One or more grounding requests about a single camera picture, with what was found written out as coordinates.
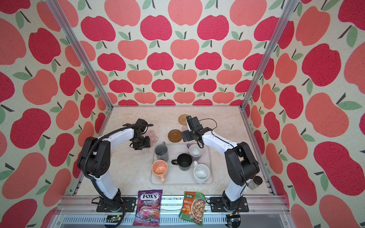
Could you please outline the aluminium frame post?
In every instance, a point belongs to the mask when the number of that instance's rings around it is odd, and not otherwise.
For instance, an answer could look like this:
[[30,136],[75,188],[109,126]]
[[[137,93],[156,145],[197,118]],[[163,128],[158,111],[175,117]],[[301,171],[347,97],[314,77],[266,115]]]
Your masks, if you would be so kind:
[[292,15],[296,5],[299,3],[299,1],[292,0],[292,1],[286,1],[286,3],[287,3],[287,5],[283,9],[283,12],[274,29],[273,35],[272,35],[271,39],[269,40],[269,43],[265,49],[263,57],[258,66],[258,69],[256,70],[256,72],[253,76],[250,87],[245,94],[242,105],[240,106],[241,111],[244,111],[247,104],[249,103],[249,100],[252,98],[253,92],[254,92],[256,86],[258,85],[259,79],[263,75],[263,71],[268,64],[269,59],[271,58],[271,54],[274,52],[274,49],[279,46],[278,45],[279,38],[281,37],[289,19]]
[[59,26],[62,28],[63,32],[65,33],[65,36],[68,38],[71,46],[73,47],[77,57],[81,61],[81,64],[83,65],[83,68],[88,73],[91,81],[93,82],[94,86],[96,87],[96,90],[98,91],[100,97],[102,98],[103,102],[106,105],[106,108],[111,111],[113,110],[113,104],[111,103],[111,100],[105,91],[96,71],[91,65],[91,62],[89,61],[89,58],[83,49],[81,43],[79,42],[77,36],[75,35],[73,28],[71,27],[66,15],[64,14],[61,5],[58,1],[54,0],[47,0],[47,5],[49,6],[53,16],[57,20]]

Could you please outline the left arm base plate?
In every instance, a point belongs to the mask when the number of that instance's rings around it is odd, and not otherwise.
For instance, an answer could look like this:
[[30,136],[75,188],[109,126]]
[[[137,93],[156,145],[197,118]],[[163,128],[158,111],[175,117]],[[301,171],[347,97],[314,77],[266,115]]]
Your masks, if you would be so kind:
[[[134,212],[136,208],[136,197],[122,197],[121,200],[122,203],[120,204],[125,206],[125,212]],[[100,199],[97,205],[96,212],[122,213],[120,206],[110,204],[105,199]]]

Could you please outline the green snack bag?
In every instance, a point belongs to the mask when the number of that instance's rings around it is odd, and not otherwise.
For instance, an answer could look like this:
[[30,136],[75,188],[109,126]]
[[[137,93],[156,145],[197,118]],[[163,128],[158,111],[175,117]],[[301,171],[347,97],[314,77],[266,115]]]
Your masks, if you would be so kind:
[[205,205],[206,197],[203,193],[184,192],[183,204],[179,213],[179,218],[202,226]]

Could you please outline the clear jar black lid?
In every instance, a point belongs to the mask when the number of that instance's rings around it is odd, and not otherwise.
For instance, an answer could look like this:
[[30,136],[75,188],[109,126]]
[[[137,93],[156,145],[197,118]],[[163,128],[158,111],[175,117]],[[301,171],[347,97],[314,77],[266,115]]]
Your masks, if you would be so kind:
[[256,189],[263,183],[263,179],[260,176],[254,176],[247,181],[247,187],[251,190]]

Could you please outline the black mug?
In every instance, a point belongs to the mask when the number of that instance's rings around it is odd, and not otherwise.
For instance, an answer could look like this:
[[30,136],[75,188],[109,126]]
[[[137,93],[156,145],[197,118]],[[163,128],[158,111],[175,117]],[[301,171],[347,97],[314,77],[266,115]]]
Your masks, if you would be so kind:
[[178,165],[182,171],[188,171],[192,163],[193,159],[189,154],[180,154],[177,159],[171,161],[172,165]]

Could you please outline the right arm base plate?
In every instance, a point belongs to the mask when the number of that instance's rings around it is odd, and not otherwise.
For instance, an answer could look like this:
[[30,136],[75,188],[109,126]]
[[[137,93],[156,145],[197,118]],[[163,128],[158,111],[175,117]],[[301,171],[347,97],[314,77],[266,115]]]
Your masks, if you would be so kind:
[[210,197],[207,202],[211,207],[211,212],[249,212],[245,197],[240,197],[236,201],[230,201],[228,197]]

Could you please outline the brown wooden round coaster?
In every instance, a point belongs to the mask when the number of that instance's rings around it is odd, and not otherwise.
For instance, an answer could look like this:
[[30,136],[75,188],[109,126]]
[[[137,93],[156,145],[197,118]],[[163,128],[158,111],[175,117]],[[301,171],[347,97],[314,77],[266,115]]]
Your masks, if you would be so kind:
[[171,130],[169,133],[168,133],[168,139],[169,141],[173,142],[173,143],[178,143],[182,140],[182,132],[178,129],[174,129],[174,130]]

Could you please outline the purple Fox's candy bag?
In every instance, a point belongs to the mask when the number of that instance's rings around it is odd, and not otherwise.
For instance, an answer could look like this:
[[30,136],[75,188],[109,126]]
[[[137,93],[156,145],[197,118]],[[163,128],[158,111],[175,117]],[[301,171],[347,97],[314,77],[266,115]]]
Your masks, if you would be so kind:
[[163,190],[138,192],[138,201],[133,226],[159,227]]

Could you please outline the translucent plastic tray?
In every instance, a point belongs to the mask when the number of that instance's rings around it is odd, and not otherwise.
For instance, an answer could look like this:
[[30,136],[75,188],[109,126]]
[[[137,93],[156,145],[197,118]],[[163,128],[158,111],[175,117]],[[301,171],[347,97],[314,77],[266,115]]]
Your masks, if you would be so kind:
[[[191,164],[188,171],[182,171],[178,165],[171,164],[171,161],[177,159],[180,154],[189,154],[187,145],[184,143],[169,143],[166,144],[168,148],[169,160],[167,161],[168,165],[168,176],[165,179],[165,185],[197,185],[198,183],[194,180],[193,172],[194,165]],[[214,181],[212,165],[211,165],[211,156],[210,156],[210,148],[204,146],[202,149],[202,156],[200,160],[197,161],[198,164],[204,164],[209,168],[210,176],[207,181],[203,183],[203,185],[212,184]]]

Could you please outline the rattan woven round coaster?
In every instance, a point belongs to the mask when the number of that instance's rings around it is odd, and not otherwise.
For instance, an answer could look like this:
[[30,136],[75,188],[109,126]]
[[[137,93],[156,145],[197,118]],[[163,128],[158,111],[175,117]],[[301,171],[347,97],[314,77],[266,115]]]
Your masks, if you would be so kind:
[[187,117],[188,117],[188,115],[186,115],[186,114],[180,115],[178,117],[179,124],[181,124],[181,125],[188,125],[187,120],[186,120]]

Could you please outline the orange mug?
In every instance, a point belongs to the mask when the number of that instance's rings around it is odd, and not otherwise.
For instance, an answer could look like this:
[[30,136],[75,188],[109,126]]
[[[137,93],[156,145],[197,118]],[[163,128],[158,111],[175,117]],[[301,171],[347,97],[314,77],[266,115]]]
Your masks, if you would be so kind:
[[159,178],[162,183],[165,183],[165,179],[168,176],[168,165],[164,160],[157,160],[152,165],[152,172],[154,176]]

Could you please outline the pink flower coaster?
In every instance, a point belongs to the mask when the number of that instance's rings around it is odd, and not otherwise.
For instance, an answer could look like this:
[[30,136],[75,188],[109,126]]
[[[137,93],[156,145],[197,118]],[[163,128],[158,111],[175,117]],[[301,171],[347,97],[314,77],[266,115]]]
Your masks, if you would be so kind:
[[151,140],[152,143],[157,143],[159,138],[158,136],[156,135],[155,131],[154,130],[149,130],[147,133],[146,133],[146,136],[148,136]]
[[188,125],[183,125],[183,126],[182,126],[182,132],[183,132],[183,131],[188,131],[188,130],[189,130]]

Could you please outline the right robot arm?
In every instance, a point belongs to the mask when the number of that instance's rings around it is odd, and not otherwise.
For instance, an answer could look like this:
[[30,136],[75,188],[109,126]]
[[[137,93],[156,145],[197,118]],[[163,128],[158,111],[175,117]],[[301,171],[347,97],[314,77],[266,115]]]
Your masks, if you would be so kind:
[[209,146],[224,155],[231,181],[222,193],[222,201],[227,211],[238,209],[244,186],[260,171],[259,163],[249,145],[246,142],[229,141],[208,127],[200,131],[183,131],[182,139],[184,142],[195,140],[198,144]]

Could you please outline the left aluminium frame post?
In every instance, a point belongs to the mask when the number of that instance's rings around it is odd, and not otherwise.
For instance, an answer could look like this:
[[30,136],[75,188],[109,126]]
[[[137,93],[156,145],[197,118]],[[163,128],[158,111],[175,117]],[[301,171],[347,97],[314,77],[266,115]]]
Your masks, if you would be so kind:
[[93,82],[94,86],[96,87],[96,90],[98,91],[100,97],[102,98],[103,102],[106,105],[106,108],[111,111],[113,110],[113,104],[111,103],[111,100],[105,91],[96,71],[91,65],[91,62],[89,61],[89,58],[83,49],[81,43],[79,42],[77,36],[75,35],[73,28],[71,27],[66,15],[64,14],[61,5],[58,1],[54,0],[47,0],[47,5],[49,6],[53,16],[57,20],[59,26],[62,28],[63,32],[65,33],[65,36],[68,38],[71,46],[73,47],[77,57],[81,61],[81,64],[83,65],[83,68],[88,73],[91,81]]

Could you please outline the front aluminium frame rail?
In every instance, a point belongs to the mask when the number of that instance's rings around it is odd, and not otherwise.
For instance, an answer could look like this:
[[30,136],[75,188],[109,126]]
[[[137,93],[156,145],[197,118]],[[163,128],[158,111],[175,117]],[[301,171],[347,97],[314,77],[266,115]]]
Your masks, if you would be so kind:
[[[246,195],[249,212],[239,212],[241,228],[293,228],[290,210],[282,196]],[[160,209],[161,228],[196,228],[193,222],[179,218],[182,195],[164,195]],[[65,196],[54,209],[48,228],[103,228],[119,223],[121,228],[131,228],[135,220],[134,212],[96,212],[95,196]]]

